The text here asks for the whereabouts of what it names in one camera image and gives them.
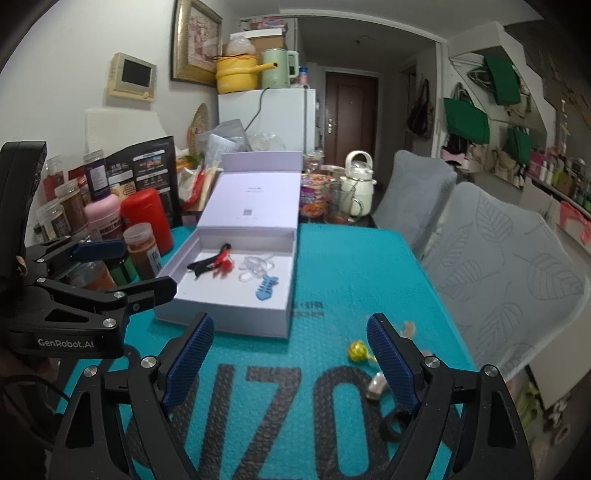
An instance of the yellow pot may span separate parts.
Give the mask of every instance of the yellow pot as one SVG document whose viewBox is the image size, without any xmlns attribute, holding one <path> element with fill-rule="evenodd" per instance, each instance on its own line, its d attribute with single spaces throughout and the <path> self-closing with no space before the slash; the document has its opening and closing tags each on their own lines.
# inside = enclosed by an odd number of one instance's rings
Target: yellow pot
<svg viewBox="0 0 591 480">
<path fill-rule="evenodd" d="M 256 64 L 254 55 L 221 57 L 216 61 L 218 93 L 246 92 L 258 86 L 258 74 L 277 68 L 277 63 Z"/>
</svg>

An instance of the picture frame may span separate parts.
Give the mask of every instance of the picture frame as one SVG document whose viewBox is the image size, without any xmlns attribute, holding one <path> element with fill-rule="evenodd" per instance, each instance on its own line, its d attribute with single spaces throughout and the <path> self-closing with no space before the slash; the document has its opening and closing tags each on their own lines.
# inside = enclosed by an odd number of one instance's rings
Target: picture frame
<svg viewBox="0 0 591 480">
<path fill-rule="evenodd" d="M 199 0 L 176 0 L 170 79 L 214 86 L 221 54 L 222 17 Z"/>
</svg>

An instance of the ceiling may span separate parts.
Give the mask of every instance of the ceiling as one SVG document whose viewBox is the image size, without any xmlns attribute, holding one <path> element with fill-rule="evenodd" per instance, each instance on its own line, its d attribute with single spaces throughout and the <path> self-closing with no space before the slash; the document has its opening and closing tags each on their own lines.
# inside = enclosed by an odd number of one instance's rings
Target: ceiling
<svg viewBox="0 0 591 480">
<path fill-rule="evenodd" d="M 227 0 L 240 17 L 329 10 L 364 14 L 450 38 L 478 25 L 509 25 L 541 17 L 525 0 Z"/>
<path fill-rule="evenodd" d="M 358 20 L 301 17 L 298 29 L 307 61 L 322 66 L 386 72 L 433 45 L 425 37 Z"/>
</svg>

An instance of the glass mug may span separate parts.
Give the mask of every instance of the glass mug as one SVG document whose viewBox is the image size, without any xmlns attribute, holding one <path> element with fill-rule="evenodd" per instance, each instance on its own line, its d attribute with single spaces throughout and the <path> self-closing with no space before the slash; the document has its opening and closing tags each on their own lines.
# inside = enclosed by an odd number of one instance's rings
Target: glass mug
<svg viewBox="0 0 591 480">
<path fill-rule="evenodd" d="M 327 208 L 324 222 L 334 225 L 350 225 L 360 217 L 352 216 L 353 203 L 359 205 L 359 213 L 363 211 L 363 204 L 355 198 L 355 187 L 352 185 L 333 182 L 327 185 Z"/>
</svg>

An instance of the mint green electric kettle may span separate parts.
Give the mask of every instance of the mint green electric kettle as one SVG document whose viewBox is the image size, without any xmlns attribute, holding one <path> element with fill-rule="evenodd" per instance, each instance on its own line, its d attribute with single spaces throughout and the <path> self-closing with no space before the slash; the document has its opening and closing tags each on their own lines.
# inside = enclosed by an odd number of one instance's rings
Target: mint green electric kettle
<svg viewBox="0 0 591 480">
<path fill-rule="evenodd" d="M 290 75 L 290 61 L 293 58 L 294 74 Z M 277 64 L 276 69 L 262 72 L 261 85 L 263 88 L 289 88 L 290 79 L 295 79 L 300 72 L 300 56 L 294 50 L 283 50 L 283 48 L 269 48 L 262 53 L 263 63 L 273 62 Z"/>
</svg>

